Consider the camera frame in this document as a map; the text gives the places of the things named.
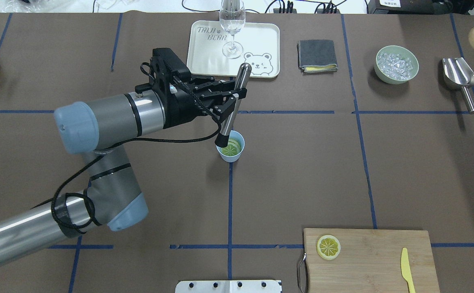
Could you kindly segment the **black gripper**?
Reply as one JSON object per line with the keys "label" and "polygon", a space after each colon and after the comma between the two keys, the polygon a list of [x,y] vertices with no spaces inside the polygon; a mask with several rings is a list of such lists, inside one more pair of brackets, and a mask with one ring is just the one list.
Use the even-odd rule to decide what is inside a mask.
{"label": "black gripper", "polygon": [[235,80],[222,82],[209,76],[194,76],[185,81],[179,77],[164,77],[161,81],[164,129],[186,124],[200,116],[212,116],[216,122],[224,122],[233,113],[237,101],[226,97],[235,93],[245,97],[247,92],[246,88],[237,89]]}

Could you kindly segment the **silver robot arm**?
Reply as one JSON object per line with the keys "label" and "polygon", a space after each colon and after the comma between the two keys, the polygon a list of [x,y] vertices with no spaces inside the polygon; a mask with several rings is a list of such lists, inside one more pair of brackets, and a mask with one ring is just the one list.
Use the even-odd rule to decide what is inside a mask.
{"label": "silver robot arm", "polygon": [[[124,145],[215,138],[218,149],[227,147],[250,73],[247,63],[232,81],[154,69],[148,74],[149,81],[133,92],[54,110],[66,151],[82,156],[84,166],[52,189],[51,198],[0,222],[0,266],[95,227],[106,224],[116,232],[142,221],[148,207]],[[198,116],[211,117],[217,130],[189,140],[146,137]]]}

